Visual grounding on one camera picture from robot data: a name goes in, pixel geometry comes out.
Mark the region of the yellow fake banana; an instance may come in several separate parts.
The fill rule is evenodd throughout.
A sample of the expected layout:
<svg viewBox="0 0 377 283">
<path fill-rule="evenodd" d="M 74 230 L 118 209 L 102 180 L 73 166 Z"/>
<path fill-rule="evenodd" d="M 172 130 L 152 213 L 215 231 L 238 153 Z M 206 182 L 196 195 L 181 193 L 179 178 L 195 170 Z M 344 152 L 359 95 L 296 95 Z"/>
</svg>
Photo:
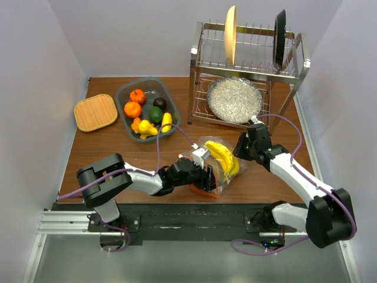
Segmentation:
<svg viewBox="0 0 377 283">
<path fill-rule="evenodd" d="M 239 161 L 228 147 L 212 140 L 206 141 L 204 146 L 209 149 L 212 157 L 220 163 L 224 172 L 224 179 L 227 182 L 238 174 L 240 170 Z"/>
</svg>

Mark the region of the clear zip top bag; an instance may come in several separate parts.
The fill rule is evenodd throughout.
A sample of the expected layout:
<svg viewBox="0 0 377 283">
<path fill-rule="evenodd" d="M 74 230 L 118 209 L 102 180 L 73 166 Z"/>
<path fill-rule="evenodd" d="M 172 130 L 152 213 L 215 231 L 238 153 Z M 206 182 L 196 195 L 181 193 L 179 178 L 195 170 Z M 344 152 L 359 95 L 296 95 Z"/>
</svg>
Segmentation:
<svg viewBox="0 0 377 283">
<path fill-rule="evenodd" d="M 228 141 L 222 139 L 220 136 L 202 136 L 198 140 L 198 145 L 201 146 L 201 147 L 204 147 L 205 142 L 208 141 L 208 140 L 219 142 L 219 143 L 225 145 L 226 147 L 229 148 L 229 150 L 231 152 L 234 149 L 234 147 Z M 240 165 L 240 170 L 239 170 L 239 172 L 238 172 L 237 175 L 241 174 L 243 171 L 245 171 L 247 169 L 247 163 L 244 160 L 238 159 L 238 161 L 239 161 L 239 165 Z M 205 162 L 204 162 L 204 169 L 207 169 L 208 165 L 211 165 L 213 167 L 214 171 L 216 172 L 216 176 L 217 176 L 216 179 L 217 179 L 217 182 L 218 182 L 219 193 L 220 193 L 220 196 L 221 196 L 221 193 L 222 193 L 223 189 L 225 189 L 230 184 L 230 182 L 235 178 L 235 176 L 230 181 L 227 182 L 224 179 L 224 172 L 223 172 L 223 169 L 221 168 L 220 163 L 215 158 L 213 158 L 212 155 L 210 155 L 205 160 Z M 194 185 L 190 185 L 190 187 L 196 193 L 199 193 L 201 195 L 211 196 L 211 197 L 214 197 L 214 198 L 217 198 L 217 199 L 220 197 L 220 196 L 215 196 L 212 193 L 200 190 L 200 189 L 196 188 Z"/>
</svg>

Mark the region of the yellow fake corn cob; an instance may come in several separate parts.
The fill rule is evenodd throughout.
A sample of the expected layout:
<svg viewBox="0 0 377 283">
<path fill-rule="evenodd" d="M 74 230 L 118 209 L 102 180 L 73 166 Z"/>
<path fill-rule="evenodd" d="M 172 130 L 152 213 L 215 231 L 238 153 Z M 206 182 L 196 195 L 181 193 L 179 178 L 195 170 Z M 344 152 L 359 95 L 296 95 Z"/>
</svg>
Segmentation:
<svg viewBox="0 0 377 283">
<path fill-rule="evenodd" d="M 173 122 L 172 116 L 170 113 L 166 112 L 163 115 L 163 119 L 161 121 L 161 132 L 166 133 L 171 130 L 171 124 Z"/>
</svg>

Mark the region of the yellow fake squash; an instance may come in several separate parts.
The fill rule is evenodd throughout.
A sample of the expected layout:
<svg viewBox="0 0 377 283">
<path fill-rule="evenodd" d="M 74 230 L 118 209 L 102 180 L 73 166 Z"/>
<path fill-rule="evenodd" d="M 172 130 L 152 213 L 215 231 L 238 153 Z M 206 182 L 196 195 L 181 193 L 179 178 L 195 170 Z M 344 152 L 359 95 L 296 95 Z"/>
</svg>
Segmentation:
<svg viewBox="0 0 377 283">
<path fill-rule="evenodd" d="M 148 120 L 141 120 L 138 130 L 140 134 L 145 136 L 156 136 L 158 134 L 158 130 Z"/>
</svg>

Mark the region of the green fake lime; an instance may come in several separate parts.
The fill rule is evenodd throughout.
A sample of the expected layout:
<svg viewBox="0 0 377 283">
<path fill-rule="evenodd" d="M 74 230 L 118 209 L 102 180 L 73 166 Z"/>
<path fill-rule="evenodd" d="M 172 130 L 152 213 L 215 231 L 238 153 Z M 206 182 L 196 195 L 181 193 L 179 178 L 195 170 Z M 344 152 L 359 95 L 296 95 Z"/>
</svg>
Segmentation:
<svg viewBox="0 0 377 283">
<path fill-rule="evenodd" d="M 149 112 L 149 119 L 152 123 L 160 123 L 163 119 L 163 111 L 157 106 L 152 106 Z"/>
</svg>

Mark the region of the orange fake food piece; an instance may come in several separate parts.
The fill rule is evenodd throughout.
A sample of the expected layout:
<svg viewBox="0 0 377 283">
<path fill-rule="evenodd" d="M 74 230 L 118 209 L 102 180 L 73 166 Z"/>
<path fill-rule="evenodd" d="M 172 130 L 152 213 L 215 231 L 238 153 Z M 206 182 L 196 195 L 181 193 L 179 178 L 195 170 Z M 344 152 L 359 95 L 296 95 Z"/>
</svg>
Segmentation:
<svg viewBox="0 0 377 283">
<path fill-rule="evenodd" d="M 150 134 L 145 126 L 140 126 L 141 122 L 142 120 L 139 117 L 135 118 L 131 124 L 131 129 L 133 132 L 140 134 L 141 139 L 146 139 Z"/>
</svg>

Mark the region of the dark purple fake plum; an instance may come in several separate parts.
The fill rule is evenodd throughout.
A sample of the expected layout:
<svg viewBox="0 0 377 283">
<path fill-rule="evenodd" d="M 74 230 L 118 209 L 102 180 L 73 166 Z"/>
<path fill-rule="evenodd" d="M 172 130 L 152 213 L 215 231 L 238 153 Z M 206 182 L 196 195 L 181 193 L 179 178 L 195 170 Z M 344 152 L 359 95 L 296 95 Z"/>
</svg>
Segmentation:
<svg viewBox="0 0 377 283">
<path fill-rule="evenodd" d="M 164 111 L 167 107 L 167 102 L 164 98 L 162 97 L 157 97 L 153 101 L 153 106 L 160 108 L 162 111 Z"/>
</svg>

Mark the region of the orange fake fruit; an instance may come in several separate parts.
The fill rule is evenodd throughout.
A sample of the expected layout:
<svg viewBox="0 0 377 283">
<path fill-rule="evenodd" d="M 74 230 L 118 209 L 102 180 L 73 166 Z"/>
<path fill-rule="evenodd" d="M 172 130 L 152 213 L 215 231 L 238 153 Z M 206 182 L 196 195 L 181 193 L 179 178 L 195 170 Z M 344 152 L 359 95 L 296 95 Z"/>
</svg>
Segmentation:
<svg viewBox="0 0 377 283">
<path fill-rule="evenodd" d="M 127 117 L 135 119 L 141 116 L 142 107 L 137 102 L 129 101 L 124 106 L 124 112 Z"/>
</svg>

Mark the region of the small orange fake pumpkin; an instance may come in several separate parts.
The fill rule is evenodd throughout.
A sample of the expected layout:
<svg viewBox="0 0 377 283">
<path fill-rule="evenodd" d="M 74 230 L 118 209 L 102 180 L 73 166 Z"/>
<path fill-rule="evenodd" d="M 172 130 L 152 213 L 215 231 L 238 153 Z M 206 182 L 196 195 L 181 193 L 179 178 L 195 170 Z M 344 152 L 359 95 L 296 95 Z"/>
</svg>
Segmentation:
<svg viewBox="0 0 377 283">
<path fill-rule="evenodd" d="M 143 104 L 146 101 L 147 97 L 143 90 L 135 89 L 130 92 L 130 101 Z"/>
</svg>

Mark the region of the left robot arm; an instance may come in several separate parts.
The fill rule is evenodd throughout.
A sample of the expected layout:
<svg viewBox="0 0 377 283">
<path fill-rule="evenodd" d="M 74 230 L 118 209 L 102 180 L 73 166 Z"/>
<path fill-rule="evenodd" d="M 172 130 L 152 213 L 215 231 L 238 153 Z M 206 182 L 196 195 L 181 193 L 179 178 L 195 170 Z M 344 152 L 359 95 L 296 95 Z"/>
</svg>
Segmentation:
<svg viewBox="0 0 377 283">
<path fill-rule="evenodd" d="M 121 227 L 122 217 L 115 197 L 125 189 L 164 196 L 178 186 L 193 185 L 204 191 L 217 186 L 217 174 L 211 165 L 200 166 L 192 159 L 181 157 L 154 173 L 126 163 L 118 153 L 80 169 L 77 180 L 84 188 L 86 207 L 99 214 L 102 226 L 108 231 Z"/>
</svg>

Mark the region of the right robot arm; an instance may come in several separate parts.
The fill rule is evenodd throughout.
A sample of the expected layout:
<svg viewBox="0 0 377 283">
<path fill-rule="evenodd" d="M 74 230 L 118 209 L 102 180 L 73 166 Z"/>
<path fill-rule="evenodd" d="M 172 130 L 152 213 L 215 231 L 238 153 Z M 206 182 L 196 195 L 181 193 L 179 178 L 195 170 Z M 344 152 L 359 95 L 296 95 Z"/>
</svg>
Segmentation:
<svg viewBox="0 0 377 283">
<path fill-rule="evenodd" d="M 251 124 L 240 134 L 233 154 L 243 160 L 255 161 L 279 177 L 306 205 L 300 208 L 285 201 L 272 203 L 253 217 L 255 225 L 271 232 L 281 226 L 295 228 L 305 232 L 318 248 L 355 236 L 357 226 L 348 191 L 334 189 L 310 174 L 285 147 L 272 143 L 263 123 Z"/>
</svg>

